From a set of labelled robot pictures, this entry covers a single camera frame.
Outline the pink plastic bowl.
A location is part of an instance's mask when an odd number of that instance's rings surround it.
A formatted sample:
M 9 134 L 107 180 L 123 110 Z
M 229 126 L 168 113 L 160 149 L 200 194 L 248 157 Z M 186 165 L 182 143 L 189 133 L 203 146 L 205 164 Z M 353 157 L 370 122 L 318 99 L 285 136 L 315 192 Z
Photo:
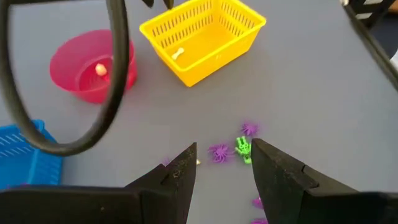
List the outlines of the pink plastic bowl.
M 113 36 L 109 29 L 85 32 L 61 45 L 52 56 L 49 74 L 53 83 L 75 97 L 102 104 L 113 74 Z M 95 72 L 97 63 L 106 66 L 107 75 Z

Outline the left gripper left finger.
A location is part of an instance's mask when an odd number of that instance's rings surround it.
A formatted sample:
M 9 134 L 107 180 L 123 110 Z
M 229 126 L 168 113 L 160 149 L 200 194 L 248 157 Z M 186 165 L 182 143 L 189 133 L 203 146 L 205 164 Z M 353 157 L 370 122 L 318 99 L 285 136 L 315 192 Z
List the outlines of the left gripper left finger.
M 139 224 L 186 224 L 197 171 L 194 142 L 168 165 L 159 164 L 126 186 L 139 199 Z

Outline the yellow plastic basket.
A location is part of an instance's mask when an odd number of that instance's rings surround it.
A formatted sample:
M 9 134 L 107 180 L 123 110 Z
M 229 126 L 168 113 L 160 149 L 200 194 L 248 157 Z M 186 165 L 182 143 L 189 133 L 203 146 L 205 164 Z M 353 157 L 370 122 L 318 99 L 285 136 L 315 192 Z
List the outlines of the yellow plastic basket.
M 187 87 L 245 54 L 266 18 L 240 0 L 188 0 L 142 23 L 140 32 Z M 171 55 L 183 47 L 178 59 Z

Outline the purple plastic spider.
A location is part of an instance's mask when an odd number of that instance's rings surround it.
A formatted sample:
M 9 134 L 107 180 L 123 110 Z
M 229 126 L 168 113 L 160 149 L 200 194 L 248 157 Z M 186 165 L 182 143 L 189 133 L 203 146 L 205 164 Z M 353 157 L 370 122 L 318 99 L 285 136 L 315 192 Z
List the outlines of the purple plastic spider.
M 215 144 L 208 148 L 208 153 L 214 163 L 224 163 L 230 157 L 234 156 L 234 152 L 227 144 Z
M 254 137 L 259 130 L 259 126 L 255 123 L 243 123 L 241 126 L 241 132 L 245 136 Z

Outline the white plastic bone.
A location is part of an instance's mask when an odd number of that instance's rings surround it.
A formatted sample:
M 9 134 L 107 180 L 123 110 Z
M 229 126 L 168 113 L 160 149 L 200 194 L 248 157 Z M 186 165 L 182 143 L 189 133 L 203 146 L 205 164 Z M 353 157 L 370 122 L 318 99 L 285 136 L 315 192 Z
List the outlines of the white plastic bone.
M 185 52 L 185 49 L 183 47 L 179 47 L 172 55 L 171 58 L 172 60 L 178 59 L 178 57 Z

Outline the blue plastic basket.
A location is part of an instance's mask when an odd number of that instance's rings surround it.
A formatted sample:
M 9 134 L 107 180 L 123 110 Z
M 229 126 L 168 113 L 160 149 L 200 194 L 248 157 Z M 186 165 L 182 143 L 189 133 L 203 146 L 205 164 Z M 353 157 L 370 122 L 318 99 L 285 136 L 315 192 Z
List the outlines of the blue plastic basket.
M 0 126 L 0 190 L 19 185 L 58 185 L 63 158 L 30 145 L 13 124 Z

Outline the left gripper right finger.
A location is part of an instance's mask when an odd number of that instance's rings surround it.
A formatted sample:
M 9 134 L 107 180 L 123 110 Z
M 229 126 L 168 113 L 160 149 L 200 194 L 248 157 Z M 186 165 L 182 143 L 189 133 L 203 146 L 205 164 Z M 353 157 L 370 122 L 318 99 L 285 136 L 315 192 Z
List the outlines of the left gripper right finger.
M 357 192 L 262 139 L 251 141 L 251 159 L 268 224 L 298 224 L 307 190 L 327 195 Z

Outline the green plastic skeleton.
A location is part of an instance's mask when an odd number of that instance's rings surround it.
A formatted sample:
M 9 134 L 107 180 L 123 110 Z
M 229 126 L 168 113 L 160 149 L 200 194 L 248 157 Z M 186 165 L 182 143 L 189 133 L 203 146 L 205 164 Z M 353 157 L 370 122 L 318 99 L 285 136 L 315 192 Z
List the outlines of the green plastic skeleton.
M 243 158 L 245 164 L 252 164 L 251 144 L 247 142 L 245 136 L 236 138 L 235 151 Z

